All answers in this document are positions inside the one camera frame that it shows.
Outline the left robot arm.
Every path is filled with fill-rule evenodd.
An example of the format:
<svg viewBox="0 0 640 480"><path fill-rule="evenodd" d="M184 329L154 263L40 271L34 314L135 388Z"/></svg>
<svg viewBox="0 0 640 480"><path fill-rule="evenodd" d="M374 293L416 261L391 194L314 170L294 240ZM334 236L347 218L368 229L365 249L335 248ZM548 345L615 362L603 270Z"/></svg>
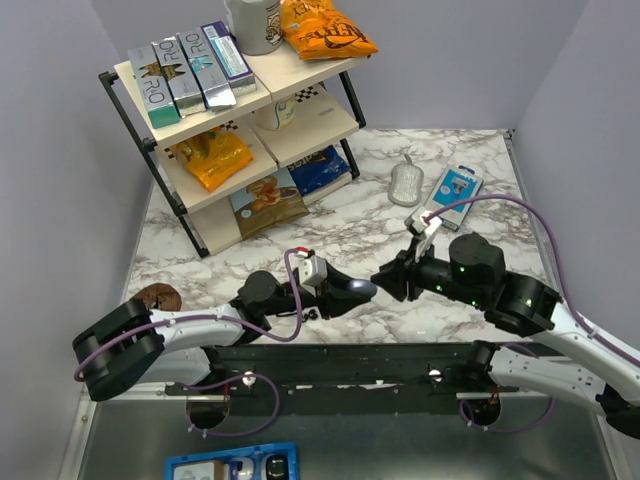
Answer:
<svg viewBox="0 0 640 480"><path fill-rule="evenodd" d="M377 293L370 281L330 266L289 270L287 276L280 282L267 271L254 272L234 299L204 310L161 310L131 298L73 340L78 362L73 377L96 402L139 383L165 381L209 395L220 387L222 372L208 361L207 349L247 345L260 337L289 343L300 334L304 310L332 319Z"/></svg>

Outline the lavender earbud charging case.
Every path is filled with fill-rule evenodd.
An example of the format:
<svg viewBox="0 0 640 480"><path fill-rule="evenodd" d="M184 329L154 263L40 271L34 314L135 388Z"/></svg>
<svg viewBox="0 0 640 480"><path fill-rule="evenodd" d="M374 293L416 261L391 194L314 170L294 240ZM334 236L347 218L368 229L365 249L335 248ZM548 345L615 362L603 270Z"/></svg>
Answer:
<svg viewBox="0 0 640 480"><path fill-rule="evenodd" d="M372 298L377 294L377 286L371 281L365 279L351 280L348 283L348 290L355 294L367 296L369 298Z"/></svg>

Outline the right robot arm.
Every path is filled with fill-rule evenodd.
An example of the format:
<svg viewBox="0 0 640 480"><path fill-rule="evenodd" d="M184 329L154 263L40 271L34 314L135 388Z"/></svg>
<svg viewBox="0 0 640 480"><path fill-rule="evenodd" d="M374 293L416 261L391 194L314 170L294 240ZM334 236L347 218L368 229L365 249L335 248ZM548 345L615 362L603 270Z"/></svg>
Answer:
<svg viewBox="0 0 640 480"><path fill-rule="evenodd" d="M567 364L528 357L507 346L475 341L460 367L469 390L491 385L524 388L582 406L618 432L639 436L639 370L597 343L572 318L566 301L543 282L507 270L503 251L472 233L454 239L448 260L432 249L401 251L372 281L398 301L430 291L481 311L487 322L569 358Z"/></svg>

